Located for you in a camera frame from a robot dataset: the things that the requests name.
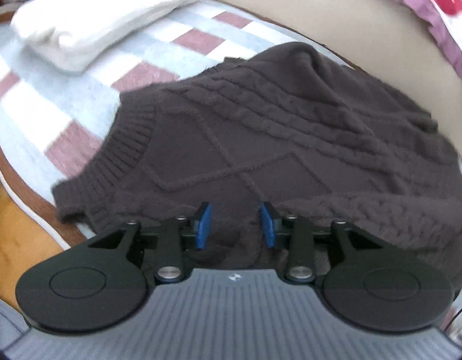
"pink square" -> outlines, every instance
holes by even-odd
[[[19,82],[20,78],[14,72],[10,71],[0,81],[0,99],[9,91],[14,85]]]
[[[246,27],[249,23],[252,22],[252,20],[246,19],[244,17],[238,16],[234,13],[231,12],[223,12],[220,13],[217,16],[214,16],[213,19],[216,19],[218,21],[222,21],[223,23],[230,24],[234,27],[237,28],[244,28]]]
[[[119,92],[126,92],[157,82],[169,83],[176,81],[177,78],[179,76],[176,74],[147,62],[141,62],[117,80],[112,87]]]
[[[218,47],[224,39],[193,28],[173,40],[173,43],[207,55]]]
[[[101,140],[73,120],[45,154],[65,176],[73,177],[83,170],[100,147]]]

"plaid fabric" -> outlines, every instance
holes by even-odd
[[[101,55],[80,76],[60,73],[0,25],[0,147],[28,186],[53,204],[51,187],[78,174],[99,150],[119,94],[184,79],[276,44],[309,39],[211,0],[177,9]]]

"screw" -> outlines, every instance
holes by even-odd
[[[181,276],[181,269],[176,266],[163,266],[158,270],[157,275],[167,280],[177,279]]]
[[[307,266],[293,266],[289,270],[289,276],[298,280],[309,279],[312,277],[312,269]]]

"gray knitted sweater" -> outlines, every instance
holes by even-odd
[[[188,255],[197,266],[279,265],[259,227],[269,200],[319,224],[353,221],[462,282],[452,145],[405,95],[304,43],[123,94],[102,149],[53,193],[60,219],[84,215],[96,232],[210,201],[208,248]]]

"beige wall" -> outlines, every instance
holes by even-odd
[[[390,0],[221,0],[294,28],[429,110],[462,155],[462,81],[426,23]]]

